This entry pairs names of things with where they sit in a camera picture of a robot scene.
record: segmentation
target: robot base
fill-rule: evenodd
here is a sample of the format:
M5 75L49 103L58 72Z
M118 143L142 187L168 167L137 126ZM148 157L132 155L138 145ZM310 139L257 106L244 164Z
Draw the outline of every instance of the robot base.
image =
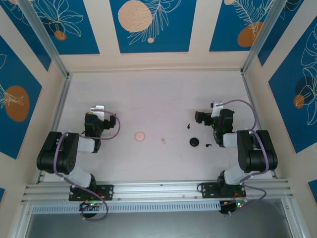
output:
M113 196L113 185L96 185L95 193L102 197L105 201L112 201ZM74 201L86 201L87 199L91 201L99 201L98 198L93 198L88 192L78 189L76 192L70 192L68 200Z
M244 187L240 185L227 185L219 189L216 182L204 182L201 186L203 198L233 198L235 193L242 197L247 196Z

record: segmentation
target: white table surface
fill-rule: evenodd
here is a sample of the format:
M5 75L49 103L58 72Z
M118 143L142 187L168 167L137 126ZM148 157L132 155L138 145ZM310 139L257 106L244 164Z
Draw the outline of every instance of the white table surface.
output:
M75 73L58 131L81 133L85 113L91 106L104 105L119 117L121 131L115 139L102 141L97 154L78 153L76 161L97 181L216 179L238 163L237 149L216 145L212 128L197 124L194 114L196 110L211 112L212 101L232 99L248 101L238 71ZM233 103L225 108L235 111L234 130L253 125L248 106ZM117 125L103 136L116 130ZM145 134L142 142L134 138L139 131ZM190 146L192 137L199 139L198 147ZM271 174L257 178L271 178ZM46 174L44 181L60 179Z

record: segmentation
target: floral illustration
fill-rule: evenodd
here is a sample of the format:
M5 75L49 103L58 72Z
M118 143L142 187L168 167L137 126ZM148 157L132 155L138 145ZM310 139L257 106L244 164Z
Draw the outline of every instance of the floral illustration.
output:
M263 21L272 8L274 1L275 0L224 0L226 5L235 7L238 17L243 20L246 26L238 36L238 44L241 47L250 47L253 45L254 40L263 25ZM258 7L255 7L254 2L261 3ZM280 17L284 19L287 11L296 10L300 2L301 0L288 0L280 14Z
M301 60L304 77L296 86L295 107L307 106L307 125L317 122L317 25L306 41Z
M0 54L0 70L3 68L6 58L6 55ZM12 120L24 121L29 112L27 92L20 86L11 86L4 90L0 84L0 108L2 109L3 107L5 107L6 113Z
M153 43L164 26L168 26L168 13L174 11L182 0L129 0L118 11L121 26L131 39L129 45L137 41Z
M29 25L15 1L2 1L17 19ZM81 22L84 16L69 10L68 0L32 0L30 3L49 35L61 41L66 39L66 33L81 37L81 30L76 24Z

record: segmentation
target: black cable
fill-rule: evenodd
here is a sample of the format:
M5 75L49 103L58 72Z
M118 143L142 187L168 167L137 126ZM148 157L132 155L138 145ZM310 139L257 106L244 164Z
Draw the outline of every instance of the black cable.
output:
M201 186L202 184L203 184L203 183L200 183L200 184L197 185L197 191L200 192L200 193L202 193L203 190L200 190L200 191L199 191L198 187Z

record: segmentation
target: metal frame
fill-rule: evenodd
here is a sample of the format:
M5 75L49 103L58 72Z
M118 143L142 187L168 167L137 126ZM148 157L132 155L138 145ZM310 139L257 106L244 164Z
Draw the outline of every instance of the metal frame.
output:
M261 31L259 32L258 36L254 40L254 43L251 46L249 54L242 66L242 69L241 69L242 75L245 75L245 73L251 66L254 59L258 56L260 49L262 48L264 42L266 41L269 33L271 32L275 22L277 21L286 3L287 3L287 0L278 0L273 3L273 6L271 10L269 11L269 13L267 14L267 17L263 23L263 26L261 27Z
M232 198L203 199L197 191L197 185L211 181L155 181L155 182L102 182L97 184L113 184L113 202L171 202L171 201L225 201ZM286 179L250 179L245 182L250 186L263 188L267 192L266 199L292 198L292 191ZM258 199L263 193L246 189L247 199ZM73 203L68 201L69 184L65 182L41 182L26 186L22 204Z
M64 64L62 63L58 51L53 45L49 35L41 24L34 9L28 0L17 0L19 6L34 29L41 43L44 45L48 54L55 62L60 73L67 78L60 94L58 107L55 112L55 117L52 124L52 130L57 130L67 98L68 90L71 83L71 75L68 74ZM276 22L279 13L284 7L287 0L275 1L271 11L269 12L258 37L256 38L248 57L241 70L242 78L247 90L250 103L254 106L252 93L249 90L248 83L245 79L245 73L250 67L253 60L257 57L263 43L270 33L274 23ZM31 214L34 211L40 210L40 207L50 207L50 211L56 212L54 209L58 207L74 207L78 206L78 202L69 202L69 185L65 182L42 182L44 173L39 172L36 184L26 186L21 205L19 206L19 220L15 224L11 237L23 238L26 235L27 228L30 222ZM98 184L111 183L115 186L113 201L109 201L110 207L128 206L129 204L214 204L221 200L231 200L231 198L222 199L203 199L202 194L197 191L197 185L201 182L211 181L155 181L155 182L102 182ZM291 228L293 237L309 238L307 227L303 222L300 211L296 202L293 199L292 191L286 179L250 179L245 184L264 188L267 192L265 199L281 199L285 214ZM257 190L246 189L247 199L258 199L262 193ZM206 207L201 207L202 210L208 210Z
M46 52L49 54L52 61L55 63L58 71L66 79L68 77L67 69L64 63L62 62L55 45L53 44L50 36L45 30L44 25L41 23L31 3L28 0L16 0L16 1L19 5L19 8L23 12L24 16L30 23L30 26L32 27L36 36L39 38L40 42L45 48Z

